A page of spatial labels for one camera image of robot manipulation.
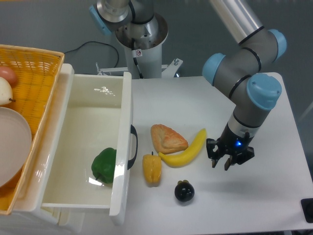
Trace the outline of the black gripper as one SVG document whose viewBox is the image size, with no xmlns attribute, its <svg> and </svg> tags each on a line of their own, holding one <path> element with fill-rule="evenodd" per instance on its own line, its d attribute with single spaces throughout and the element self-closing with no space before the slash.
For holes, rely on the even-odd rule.
<svg viewBox="0 0 313 235">
<path fill-rule="evenodd" d="M 206 149 L 208 158 L 211 159 L 212 167 L 215 168 L 218 161 L 224 156 L 229 155 L 229 158 L 224 164 L 224 170 L 228 171 L 231 165 L 242 165 L 252 159 L 254 148 L 249 144 L 253 139 L 253 135 L 248 129 L 233 131 L 227 124 L 221 136 L 214 140 L 206 139 Z"/>
</svg>

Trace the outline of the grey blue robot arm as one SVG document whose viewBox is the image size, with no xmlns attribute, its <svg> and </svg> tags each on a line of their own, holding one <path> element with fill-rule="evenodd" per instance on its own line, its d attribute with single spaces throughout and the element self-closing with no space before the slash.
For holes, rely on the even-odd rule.
<svg viewBox="0 0 313 235">
<path fill-rule="evenodd" d="M 221 136 L 206 140 L 212 165 L 228 155 L 228 169 L 254 157 L 249 144 L 282 92 L 279 81 L 261 69 L 285 53 L 287 41 L 281 32 L 265 29 L 244 0 L 213 0 L 211 5 L 240 47 L 232 57 L 212 55 L 202 68 L 204 78 L 235 104 Z M 151 0 L 99 0 L 89 12 L 99 30 L 114 34 L 124 47 L 134 79 L 165 76 L 161 46 L 168 27 Z"/>
</svg>

